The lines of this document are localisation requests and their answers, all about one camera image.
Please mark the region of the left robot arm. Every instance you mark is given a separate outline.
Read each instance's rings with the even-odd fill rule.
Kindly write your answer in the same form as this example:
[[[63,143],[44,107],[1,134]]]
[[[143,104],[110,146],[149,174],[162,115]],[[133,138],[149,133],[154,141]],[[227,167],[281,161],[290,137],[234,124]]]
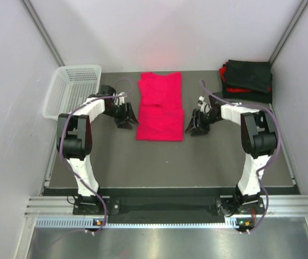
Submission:
[[[139,122],[133,113],[131,103],[125,98],[128,93],[117,93],[109,85],[102,85],[100,91],[87,97],[86,101],[70,113],[62,113],[57,121],[56,148],[64,165],[72,171],[78,191],[73,196],[75,215],[97,215],[106,212],[91,161],[91,123],[99,115],[114,118],[118,128],[132,129]]]

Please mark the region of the pink t shirt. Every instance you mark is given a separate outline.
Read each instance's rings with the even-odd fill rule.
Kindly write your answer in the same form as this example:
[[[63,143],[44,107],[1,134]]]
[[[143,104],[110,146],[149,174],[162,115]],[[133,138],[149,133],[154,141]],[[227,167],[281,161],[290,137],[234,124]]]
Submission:
[[[140,103],[136,140],[183,141],[182,74],[145,72],[138,81]]]

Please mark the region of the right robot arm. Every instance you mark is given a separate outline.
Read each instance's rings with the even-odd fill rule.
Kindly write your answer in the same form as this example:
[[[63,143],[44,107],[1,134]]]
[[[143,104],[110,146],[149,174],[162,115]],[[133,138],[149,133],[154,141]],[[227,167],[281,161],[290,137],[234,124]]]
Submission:
[[[272,112],[258,105],[231,103],[217,93],[200,96],[197,108],[187,128],[183,127],[184,113],[178,109],[164,109],[159,105],[143,109],[135,116],[130,103],[125,104],[125,117],[137,126],[135,139],[151,142],[181,142],[183,134],[192,137],[207,135],[211,125],[230,121],[240,126],[240,138],[245,162],[234,194],[228,201],[219,200],[217,208],[227,217],[255,211],[260,204],[263,173],[273,154],[280,148],[280,134]]]

